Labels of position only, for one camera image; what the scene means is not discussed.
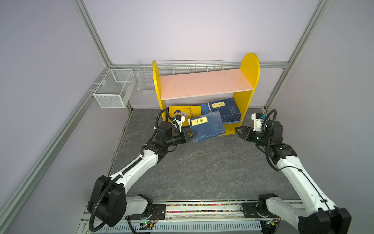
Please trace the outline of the yellow cartoon book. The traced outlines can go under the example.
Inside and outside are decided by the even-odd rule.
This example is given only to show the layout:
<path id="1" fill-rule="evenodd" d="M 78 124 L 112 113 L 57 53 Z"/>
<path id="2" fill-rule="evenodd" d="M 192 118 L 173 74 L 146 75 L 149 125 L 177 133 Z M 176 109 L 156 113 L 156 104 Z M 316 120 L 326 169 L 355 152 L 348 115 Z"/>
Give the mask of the yellow cartoon book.
<path id="1" fill-rule="evenodd" d="M 172 119 L 179 117 L 185 117 L 182 126 L 189 126 L 189 119 L 199 117 L 202 115 L 202 109 L 200 106 L 170 106 L 168 113 Z"/>

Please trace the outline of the blue book yellow label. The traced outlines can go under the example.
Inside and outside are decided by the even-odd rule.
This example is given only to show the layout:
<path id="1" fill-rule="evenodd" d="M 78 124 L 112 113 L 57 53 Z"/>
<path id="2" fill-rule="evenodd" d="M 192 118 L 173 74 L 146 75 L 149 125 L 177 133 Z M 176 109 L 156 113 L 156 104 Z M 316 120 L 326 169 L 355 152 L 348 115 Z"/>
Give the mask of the blue book yellow label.
<path id="1" fill-rule="evenodd" d="M 219 111 L 191 118 L 189 119 L 189 125 L 191 130 L 198 132 L 193 139 L 195 143 L 226 133 Z"/>

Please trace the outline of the blue book bottom stack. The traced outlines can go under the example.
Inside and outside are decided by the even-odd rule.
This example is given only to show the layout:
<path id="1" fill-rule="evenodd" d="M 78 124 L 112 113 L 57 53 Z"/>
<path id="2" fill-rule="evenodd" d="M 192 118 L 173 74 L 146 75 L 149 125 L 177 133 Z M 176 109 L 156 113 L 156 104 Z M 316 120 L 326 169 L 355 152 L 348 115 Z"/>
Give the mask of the blue book bottom stack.
<path id="1" fill-rule="evenodd" d="M 211 112 L 220 112 L 223 124 L 238 123 L 241 120 L 241 112 L 234 98 L 210 102 L 208 107 Z"/>

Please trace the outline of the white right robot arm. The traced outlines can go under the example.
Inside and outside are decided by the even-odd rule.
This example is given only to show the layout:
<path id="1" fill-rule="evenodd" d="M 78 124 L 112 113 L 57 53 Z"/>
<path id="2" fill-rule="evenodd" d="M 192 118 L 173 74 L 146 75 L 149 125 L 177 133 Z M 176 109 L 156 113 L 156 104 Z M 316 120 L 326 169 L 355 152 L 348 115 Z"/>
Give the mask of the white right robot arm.
<path id="1" fill-rule="evenodd" d="M 256 130 L 248 126 L 235 128 L 243 140 L 263 150 L 268 164 L 290 181 L 304 209 L 296 208 L 274 193 L 260 195 L 257 211 L 260 216 L 276 215 L 301 234 L 346 234 L 352 221 L 345 208 L 339 208 L 317 186 L 303 167 L 294 149 L 283 143 L 283 126 L 278 121 L 263 122 Z"/>

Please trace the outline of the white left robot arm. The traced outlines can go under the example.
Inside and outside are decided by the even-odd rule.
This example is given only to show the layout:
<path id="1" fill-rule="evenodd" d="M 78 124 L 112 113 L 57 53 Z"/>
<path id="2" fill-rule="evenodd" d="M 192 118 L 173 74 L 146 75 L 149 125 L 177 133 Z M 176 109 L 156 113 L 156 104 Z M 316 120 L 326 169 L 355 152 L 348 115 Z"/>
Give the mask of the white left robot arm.
<path id="1" fill-rule="evenodd" d="M 198 136 L 198 131 L 184 128 L 177 133 L 176 127 L 168 121 L 156 124 L 150 139 L 141 147 L 140 155 L 120 171 L 100 176 L 94 185 L 88 211 L 89 230 L 99 231 L 105 225 L 113 227 L 124 217 L 139 215 L 152 216 L 153 201 L 144 195 L 128 197 L 127 193 L 135 182 L 150 168 L 159 163 L 170 147 L 188 143 Z"/>

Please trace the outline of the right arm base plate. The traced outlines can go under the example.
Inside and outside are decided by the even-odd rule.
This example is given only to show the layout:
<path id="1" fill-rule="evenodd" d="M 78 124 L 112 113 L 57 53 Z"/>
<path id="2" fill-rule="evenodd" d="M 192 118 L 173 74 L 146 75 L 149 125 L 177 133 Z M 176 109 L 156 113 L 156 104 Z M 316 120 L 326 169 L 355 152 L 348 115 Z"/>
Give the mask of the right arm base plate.
<path id="1" fill-rule="evenodd" d="M 266 205 L 258 205 L 257 202 L 244 202 L 240 207 L 245 218 L 277 218 L 277 216 L 268 211 Z"/>

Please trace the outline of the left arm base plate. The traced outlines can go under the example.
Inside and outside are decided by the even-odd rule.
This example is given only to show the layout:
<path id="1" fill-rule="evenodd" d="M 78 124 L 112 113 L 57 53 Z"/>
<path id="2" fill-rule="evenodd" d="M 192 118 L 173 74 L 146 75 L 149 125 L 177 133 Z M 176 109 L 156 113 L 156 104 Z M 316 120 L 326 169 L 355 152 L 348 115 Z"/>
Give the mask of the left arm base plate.
<path id="1" fill-rule="evenodd" d="M 164 220 L 166 216 L 166 205 L 164 203 L 153 203 L 148 206 L 144 213 L 130 215 L 130 220 Z"/>

